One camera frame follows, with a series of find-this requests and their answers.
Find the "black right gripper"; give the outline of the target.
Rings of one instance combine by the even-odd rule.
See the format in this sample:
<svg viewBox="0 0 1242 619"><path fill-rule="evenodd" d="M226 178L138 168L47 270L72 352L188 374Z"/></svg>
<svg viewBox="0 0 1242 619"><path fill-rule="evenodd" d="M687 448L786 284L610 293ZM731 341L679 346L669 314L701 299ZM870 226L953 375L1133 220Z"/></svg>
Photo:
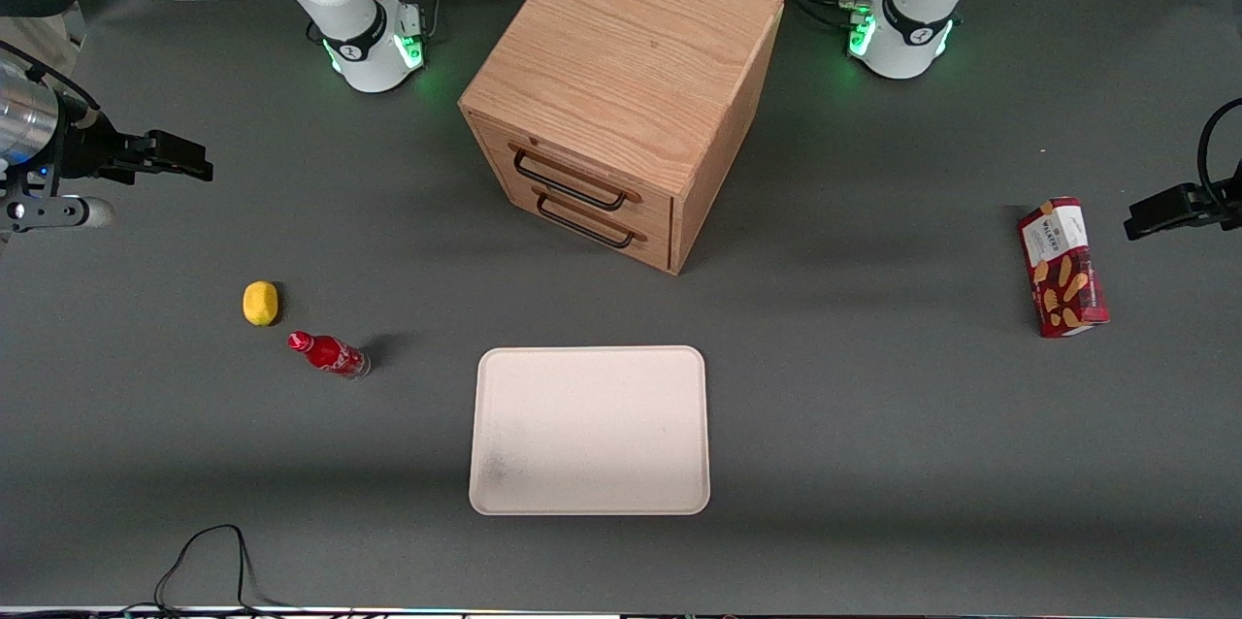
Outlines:
<svg viewBox="0 0 1242 619"><path fill-rule="evenodd" d="M103 179L132 186L150 158L158 172L212 181L212 163L206 160L202 145L165 131L123 134L102 114L63 127L58 177Z"/></svg>

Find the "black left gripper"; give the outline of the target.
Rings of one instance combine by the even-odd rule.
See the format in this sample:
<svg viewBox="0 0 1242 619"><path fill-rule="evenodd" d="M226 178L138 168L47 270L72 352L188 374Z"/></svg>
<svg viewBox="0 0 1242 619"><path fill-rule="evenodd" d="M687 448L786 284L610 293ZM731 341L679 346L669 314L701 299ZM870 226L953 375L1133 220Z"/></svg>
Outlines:
<svg viewBox="0 0 1242 619"><path fill-rule="evenodd" d="M1131 205L1124 221L1126 237L1136 242L1167 230L1199 227L1203 221L1199 211L1211 211L1213 204L1221 230L1241 229L1241 181L1211 181L1210 190L1199 184L1177 184L1153 195L1150 204Z"/></svg>

